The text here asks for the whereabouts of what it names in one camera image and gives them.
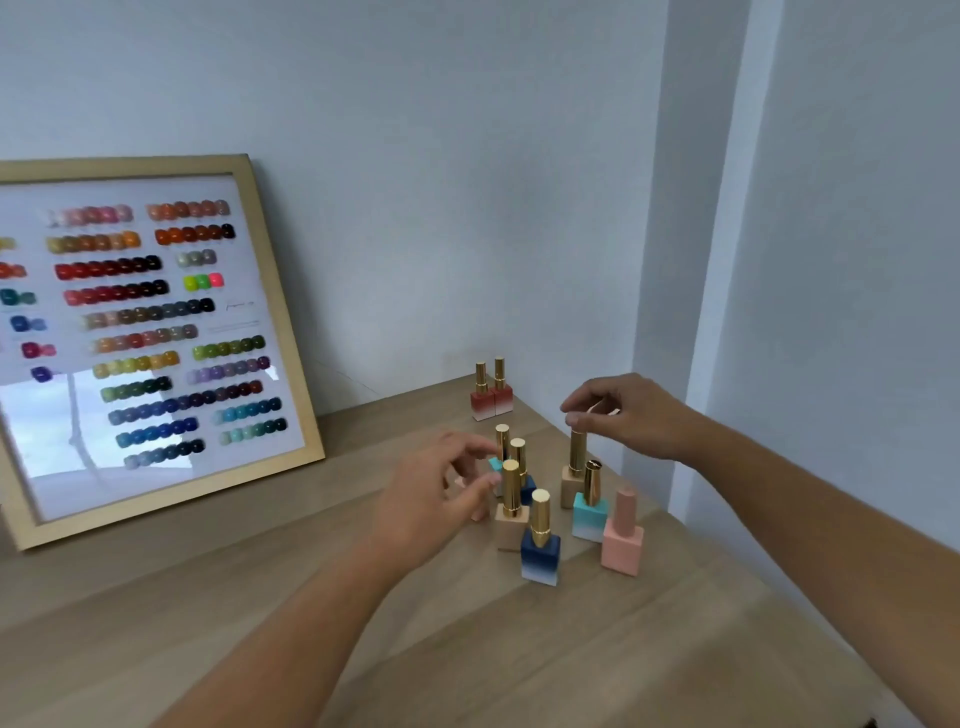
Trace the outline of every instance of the gel polish bottle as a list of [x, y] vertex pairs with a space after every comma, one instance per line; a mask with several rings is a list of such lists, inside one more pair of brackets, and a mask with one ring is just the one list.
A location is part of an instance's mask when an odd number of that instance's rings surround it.
[[587, 462], [584, 476], [584, 492], [578, 493], [573, 500], [573, 530], [578, 539], [603, 543], [603, 529], [607, 526], [608, 503], [600, 497], [599, 460]]
[[530, 527], [520, 544], [520, 576], [555, 587], [559, 566], [560, 536], [550, 533], [550, 494], [537, 489], [530, 506]]
[[470, 409], [477, 422], [488, 420], [496, 414], [493, 408], [493, 392], [487, 390], [487, 362], [477, 362], [476, 391], [470, 395]]
[[507, 384], [502, 356], [493, 360], [493, 409], [498, 415], [514, 411], [514, 388]]
[[493, 517], [493, 542], [501, 551], [520, 551], [523, 533], [530, 522], [530, 506], [520, 505], [520, 464], [503, 464], [503, 503]]
[[636, 576], [640, 571], [643, 529], [636, 525], [636, 491], [621, 488], [616, 492], [613, 517], [603, 529], [600, 565]]
[[573, 500], [584, 490], [587, 464], [587, 434], [570, 430], [570, 461], [560, 472], [560, 507], [569, 510]]
[[520, 504], [530, 505], [530, 498], [537, 490], [534, 477], [527, 473], [527, 441], [515, 437], [510, 441], [510, 456], [520, 464]]
[[[497, 425], [496, 426], [496, 450], [497, 453], [494, 457], [490, 458], [487, 462], [490, 463], [491, 469], [495, 473], [500, 473], [503, 469], [503, 461], [510, 459], [509, 451], [507, 450], [507, 444], [510, 442], [510, 426], [509, 425]], [[496, 485], [496, 489], [493, 491], [493, 494], [497, 497], [503, 497], [503, 480], [501, 479]]]

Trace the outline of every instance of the blue gradient bottle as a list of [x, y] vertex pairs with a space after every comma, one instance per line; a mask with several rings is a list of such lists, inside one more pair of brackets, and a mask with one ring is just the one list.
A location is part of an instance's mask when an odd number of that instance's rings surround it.
[[520, 464], [520, 505], [530, 505], [530, 498], [537, 490], [537, 483], [527, 473], [527, 441], [515, 437], [510, 441], [510, 456]]
[[550, 533], [550, 494], [538, 488], [531, 496], [530, 527], [520, 544], [520, 575], [550, 587], [557, 586], [560, 536]]
[[578, 539], [603, 543], [603, 529], [607, 525], [610, 506], [600, 497], [599, 460], [587, 462], [584, 491], [573, 500], [573, 535]]

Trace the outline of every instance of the turquoise gradient bottle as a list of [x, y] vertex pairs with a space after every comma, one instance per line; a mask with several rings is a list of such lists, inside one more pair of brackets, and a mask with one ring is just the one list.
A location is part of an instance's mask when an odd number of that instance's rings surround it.
[[610, 506], [600, 497], [599, 460], [589, 460], [584, 475], [584, 490], [573, 500], [573, 530], [578, 539], [603, 543], [603, 529], [607, 525]]

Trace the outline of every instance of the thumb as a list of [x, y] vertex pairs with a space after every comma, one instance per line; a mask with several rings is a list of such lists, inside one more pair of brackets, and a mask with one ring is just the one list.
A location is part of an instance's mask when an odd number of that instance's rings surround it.
[[569, 412], [566, 423], [577, 432], [592, 432], [619, 442], [617, 417], [618, 415], [598, 415], [594, 412]]
[[486, 504], [487, 494], [499, 482], [500, 473], [484, 473], [470, 483], [463, 493], [446, 503], [451, 519], [458, 525], [469, 521], [473, 512], [481, 505]]

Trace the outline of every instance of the right hand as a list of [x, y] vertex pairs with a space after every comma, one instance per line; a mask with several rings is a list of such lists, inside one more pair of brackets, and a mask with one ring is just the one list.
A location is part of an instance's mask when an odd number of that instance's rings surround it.
[[682, 462], [710, 422], [653, 379], [638, 374], [588, 379], [560, 410], [568, 413], [566, 423], [578, 432], [609, 437], [660, 460]]

